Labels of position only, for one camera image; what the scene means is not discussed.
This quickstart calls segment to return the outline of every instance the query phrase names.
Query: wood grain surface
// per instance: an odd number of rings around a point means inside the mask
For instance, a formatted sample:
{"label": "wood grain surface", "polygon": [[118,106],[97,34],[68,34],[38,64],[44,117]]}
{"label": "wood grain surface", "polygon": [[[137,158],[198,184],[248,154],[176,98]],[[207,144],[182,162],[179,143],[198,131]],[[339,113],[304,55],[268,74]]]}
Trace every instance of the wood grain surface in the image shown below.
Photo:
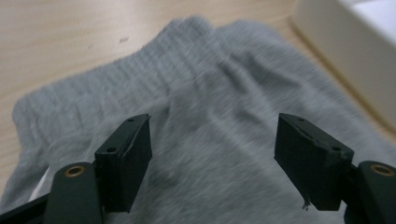
{"label": "wood grain surface", "polygon": [[[21,151],[11,117],[18,99],[55,80],[136,52],[172,19],[203,15],[217,26],[240,19],[265,22],[328,70],[329,67],[293,31],[290,14],[294,2],[0,1],[0,195]],[[394,139],[374,121],[373,124]]]}

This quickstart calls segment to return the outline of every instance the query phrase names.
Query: gray sock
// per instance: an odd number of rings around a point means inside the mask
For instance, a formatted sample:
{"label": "gray sock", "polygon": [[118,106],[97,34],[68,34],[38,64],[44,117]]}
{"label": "gray sock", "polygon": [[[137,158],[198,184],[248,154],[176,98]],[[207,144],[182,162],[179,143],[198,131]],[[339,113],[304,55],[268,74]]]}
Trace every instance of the gray sock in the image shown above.
{"label": "gray sock", "polygon": [[274,161],[278,113],[317,124],[395,166],[396,150],[332,81],[272,29],[201,18],[171,22],[136,54],[49,85],[14,109],[23,151],[2,211],[40,194],[66,164],[92,161],[118,125],[149,113],[153,159],[130,214],[106,223],[340,223],[344,211],[301,209]]}

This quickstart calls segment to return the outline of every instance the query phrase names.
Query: white box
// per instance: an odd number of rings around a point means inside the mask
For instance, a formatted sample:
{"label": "white box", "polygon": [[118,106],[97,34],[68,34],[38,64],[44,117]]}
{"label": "white box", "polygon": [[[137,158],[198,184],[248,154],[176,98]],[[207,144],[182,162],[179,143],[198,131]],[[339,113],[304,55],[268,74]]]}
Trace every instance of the white box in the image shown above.
{"label": "white box", "polygon": [[396,130],[396,0],[299,0],[292,20]]}

